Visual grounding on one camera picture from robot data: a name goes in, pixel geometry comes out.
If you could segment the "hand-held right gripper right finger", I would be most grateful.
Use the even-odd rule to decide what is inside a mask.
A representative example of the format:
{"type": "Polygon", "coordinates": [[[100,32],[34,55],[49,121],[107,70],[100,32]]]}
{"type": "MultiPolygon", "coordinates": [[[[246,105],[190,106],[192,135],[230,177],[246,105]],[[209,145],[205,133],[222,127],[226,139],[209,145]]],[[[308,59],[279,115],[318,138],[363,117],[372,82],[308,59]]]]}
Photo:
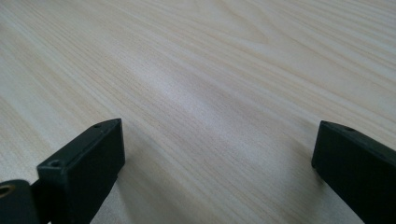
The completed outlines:
{"type": "Polygon", "coordinates": [[[395,150],[323,120],[311,165],[365,224],[396,224],[395,150]]]}

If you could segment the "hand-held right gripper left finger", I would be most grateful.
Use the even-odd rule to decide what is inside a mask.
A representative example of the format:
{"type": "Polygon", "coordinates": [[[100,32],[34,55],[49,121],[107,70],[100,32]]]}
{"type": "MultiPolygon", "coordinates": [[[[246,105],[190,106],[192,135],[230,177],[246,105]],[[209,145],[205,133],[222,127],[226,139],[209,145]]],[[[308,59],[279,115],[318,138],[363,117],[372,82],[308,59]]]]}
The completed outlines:
{"type": "Polygon", "coordinates": [[[33,191],[41,221],[89,224],[124,164],[121,120],[92,125],[37,166],[33,191]]]}

